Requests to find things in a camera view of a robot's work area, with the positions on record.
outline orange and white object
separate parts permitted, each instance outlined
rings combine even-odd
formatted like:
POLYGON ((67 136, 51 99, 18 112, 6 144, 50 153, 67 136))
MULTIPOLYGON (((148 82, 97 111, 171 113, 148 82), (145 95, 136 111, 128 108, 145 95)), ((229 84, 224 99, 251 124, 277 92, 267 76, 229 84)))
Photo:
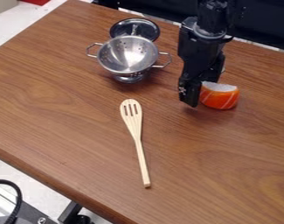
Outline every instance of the orange and white object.
POLYGON ((214 109, 231 109, 237 105, 239 95, 235 86, 203 81, 199 100, 214 109))

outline table surface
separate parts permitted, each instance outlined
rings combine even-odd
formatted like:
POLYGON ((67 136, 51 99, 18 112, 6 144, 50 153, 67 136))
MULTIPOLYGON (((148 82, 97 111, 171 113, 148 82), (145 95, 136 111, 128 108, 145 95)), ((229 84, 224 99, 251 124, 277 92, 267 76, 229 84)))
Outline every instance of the table surface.
POLYGON ((237 108, 178 100, 178 27, 157 22, 173 63, 135 85, 85 55, 133 17, 69 1, 0 47, 0 159, 113 223, 284 224, 284 53, 231 42, 221 82, 237 108), (142 186, 120 103, 144 112, 142 186))

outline floor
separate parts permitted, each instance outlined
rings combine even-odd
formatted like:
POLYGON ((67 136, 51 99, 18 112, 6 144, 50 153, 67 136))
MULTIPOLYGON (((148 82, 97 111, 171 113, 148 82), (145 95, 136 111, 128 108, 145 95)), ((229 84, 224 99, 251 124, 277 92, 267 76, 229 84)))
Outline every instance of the floor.
MULTIPOLYGON (((19 2, 18 6, 0 14, 0 46, 19 34, 40 18, 60 6, 66 0, 51 0, 44 6, 37 6, 31 3, 19 2)), ((15 168, 0 160, 0 179, 8 179, 19 185, 24 201, 36 207, 49 217, 57 220, 59 215, 66 208, 70 200, 63 195, 54 192, 45 185, 40 184, 33 178, 23 174, 15 168)), ((95 224, 109 224, 101 217, 83 209, 81 214, 92 218, 95 224)))

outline wooden spatula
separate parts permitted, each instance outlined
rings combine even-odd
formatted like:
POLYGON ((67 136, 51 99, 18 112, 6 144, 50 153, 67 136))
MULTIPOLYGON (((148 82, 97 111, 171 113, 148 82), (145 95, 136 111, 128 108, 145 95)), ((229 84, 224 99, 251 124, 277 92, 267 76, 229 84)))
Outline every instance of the wooden spatula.
POLYGON ((121 106, 121 117, 126 123, 131 136, 135 140, 137 157, 140 163, 142 172, 142 181, 145 187, 150 187, 149 173, 147 169, 146 159, 143 153, 141 133, 142 133, 142 107, 138 101, 128 99, 121 106))

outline stainless steel bowl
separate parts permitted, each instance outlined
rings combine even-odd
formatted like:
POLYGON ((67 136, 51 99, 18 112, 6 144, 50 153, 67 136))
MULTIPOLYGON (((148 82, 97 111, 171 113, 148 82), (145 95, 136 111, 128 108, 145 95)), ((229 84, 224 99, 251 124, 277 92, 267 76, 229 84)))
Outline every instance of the stainless steel bowl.
POLYGON ((142 80, 151 67, 164 68, 171 62, 168 52, 158 52, 152 41, 137 36, 112 38, 104 44, 94 43, 87 48, 87 56, 97 58, 118 81, 127 83, 142 80), (97 55, 90 53, 94 46, 100 46, 97 55), (154 65, 159 54, 167 55, 169 61, 164 65, 154 65))

